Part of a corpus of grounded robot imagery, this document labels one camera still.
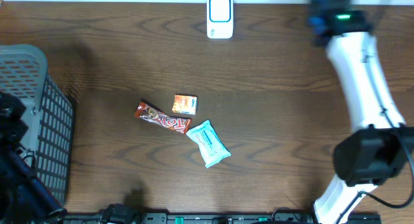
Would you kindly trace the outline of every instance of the gray plastic basket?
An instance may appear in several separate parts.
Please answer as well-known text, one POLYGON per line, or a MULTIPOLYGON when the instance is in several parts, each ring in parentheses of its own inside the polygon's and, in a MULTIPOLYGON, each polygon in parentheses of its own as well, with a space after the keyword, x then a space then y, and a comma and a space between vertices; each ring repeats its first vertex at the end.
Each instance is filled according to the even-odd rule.
MULTIPOLYGON (((30 45, 0 46, 0 92, 19 97, 28 131, 20 156, 36 158, 36 173, 62 204, 68 185, 74 113, 71 103, 47 74, 46 57, 30 45)), ((31 165, 32 158, 25 162, 31 165)))

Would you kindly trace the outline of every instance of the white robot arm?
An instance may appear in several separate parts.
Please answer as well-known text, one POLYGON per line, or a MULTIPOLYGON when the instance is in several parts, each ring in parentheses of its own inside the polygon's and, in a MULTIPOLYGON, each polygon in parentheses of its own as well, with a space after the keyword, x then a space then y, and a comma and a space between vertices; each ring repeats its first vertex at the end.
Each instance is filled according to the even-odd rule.
POLYGON ((311 0, 309 12, 340 79, 353 133, 335 149, 336 174, 314 202, 314 216, 318 223, 346 223, 364 196, 396 176, 407 159, 413 169, 414 133, 391 97, 364 13, 351 10, 351 0, 311 0))
MULTIPOLYGON (((369 125, 374 125, 376 129, 392 128, 383 114, 384 108, 394 126, 405 124, 389 93, 374 36, 368 32, 334 36, 327 46, 327 56, 341 81, 353 132, 366 129, 369 125)), ((336 223, 359 191, 371 192, 376 187, 372 183, 350 187, 335 175, 328 189, 314 203, 316 218, 319 223, 336 223)), ((339 223, 347 222, 349 213, 362 198, 364 195, 353 202, 339 223)))

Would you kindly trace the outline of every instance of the light blue wrapper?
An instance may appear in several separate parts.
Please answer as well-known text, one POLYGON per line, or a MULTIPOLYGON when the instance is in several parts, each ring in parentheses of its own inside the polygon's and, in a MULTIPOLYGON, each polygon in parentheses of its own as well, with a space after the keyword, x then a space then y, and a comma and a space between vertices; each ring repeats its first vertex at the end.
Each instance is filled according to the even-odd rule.
POLYGON ((206 168, 232 155, 220 141, 209 120, 188 130, 187 136, 199 145, 201 156, 206 162, 206 168))

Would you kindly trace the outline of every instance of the wooden table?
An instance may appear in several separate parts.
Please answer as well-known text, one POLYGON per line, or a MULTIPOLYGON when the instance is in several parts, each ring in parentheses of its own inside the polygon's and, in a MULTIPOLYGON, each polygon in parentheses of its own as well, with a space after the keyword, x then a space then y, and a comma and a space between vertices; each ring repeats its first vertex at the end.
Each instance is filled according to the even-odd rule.
MULTIPOLYGON (((66 208, 310 209, 350 124, 305 14, 302 5, 236 5, 233 38, 211 40, 205 5, 6 2, 2 43, 44 50, 49 73, 78 101, 66 208), (172 114, 174 94, 199 97, 192 126, 210 119, 231 157, 206 169, 187 136, 133 116, 141 98, 172 114)), ((411 125, 413 18, 413 7, 391 7, 376 32, 391 92, 411 125)), ((401 203, 409 178, 406 168, 375 194, 401 203)), ((369 198, 358 210, 378 211, 384 223, 414 218, 412 206, 395 211, 369 198)))

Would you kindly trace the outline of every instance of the red candy wrapper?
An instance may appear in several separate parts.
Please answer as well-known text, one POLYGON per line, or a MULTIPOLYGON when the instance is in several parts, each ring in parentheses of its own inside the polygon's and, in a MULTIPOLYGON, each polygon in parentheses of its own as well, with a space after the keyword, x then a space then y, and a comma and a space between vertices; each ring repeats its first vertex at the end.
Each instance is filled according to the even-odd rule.
POLYGON ((168 128, 179 133, 186 134, 188 128, 190 128, 191 119, 175 118, 167 116, 165 113, 150 107, 144 102, 140 102, 140 105, 135 111, 136 118, 143 118, 144 120, 161 125, 164 128, 168 128))

